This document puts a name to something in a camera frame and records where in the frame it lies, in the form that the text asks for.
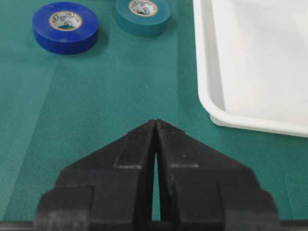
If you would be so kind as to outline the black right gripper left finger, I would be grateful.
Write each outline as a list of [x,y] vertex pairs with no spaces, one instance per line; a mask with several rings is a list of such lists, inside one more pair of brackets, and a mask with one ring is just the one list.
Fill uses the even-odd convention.
[[63,168],[34,219],[37,231],[129,231],[151,219],[155,121]]

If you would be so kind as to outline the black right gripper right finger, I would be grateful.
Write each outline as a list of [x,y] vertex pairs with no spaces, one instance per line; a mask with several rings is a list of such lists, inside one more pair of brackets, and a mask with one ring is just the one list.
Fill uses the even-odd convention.
[[178,231],[278,231],[254,171],[158,119],[161,219]]

